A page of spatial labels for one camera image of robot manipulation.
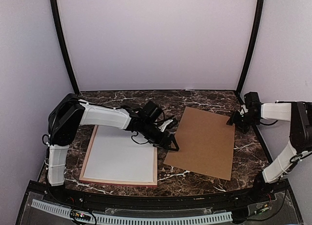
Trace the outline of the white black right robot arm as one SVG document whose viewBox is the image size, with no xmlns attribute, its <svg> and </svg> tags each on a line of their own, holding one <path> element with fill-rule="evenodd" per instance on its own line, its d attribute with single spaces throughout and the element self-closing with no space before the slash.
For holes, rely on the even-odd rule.
<svg viewBox="0 0 312 225">
<path fill-rule="evenodd" d="M 241 109 L 234 111 L 227 125 L 235 125 L 242 133 L 247 133 L 252 125 L 263 124 L 262 120 L 290 123 L 289 140 L 283 151 L 266 167 L 255 180 L 272 184 L 289 174 L 303 159 L 312 155 L 312 103 L 285 102 L 262 103 L 257 92 L 244 95 Z"/>
</svg>

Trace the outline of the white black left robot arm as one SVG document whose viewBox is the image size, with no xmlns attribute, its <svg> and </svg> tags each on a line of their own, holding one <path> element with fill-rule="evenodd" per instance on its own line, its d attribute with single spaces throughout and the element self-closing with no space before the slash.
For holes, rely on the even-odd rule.
<svg viewBox="0 0 312 225">
<path fill-rule="evenodd" d="M 153 147 L 179 151 L 174 134 L 169 132 L 177 125 L 176 118 L 170 116 L 159 120 L 160 115 L 164 115 L 164 111 L 153 101 L 139 108 L 127 105 L 109 107 L 82 100 L 73 93 L 66 95 L 50 113 L 48 132 L 42 136 L 42 142 L 48 148 L 46 181 L 52 186 L 50 196 L 59 204 L 69 199 L 68 191 L 61 187 L 65 181 L 66 156 L 82 125 L 108 126 L 130 131 L 133 133 L 132 138 L 141 134 Z"/>
</svg>

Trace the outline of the brown cardboard backing board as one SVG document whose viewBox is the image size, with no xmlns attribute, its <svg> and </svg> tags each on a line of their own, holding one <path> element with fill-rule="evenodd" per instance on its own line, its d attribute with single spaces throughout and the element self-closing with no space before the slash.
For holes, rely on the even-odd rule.
<svg viewBox="0 0 312 225">
<path fill-rule="evenodd" d="M 178 152 L 169 151 L 164 164 L 229 181 L 234 155 L 233 125 L 228 117 L 186 107 L 175 139 Z"/>
</svg>

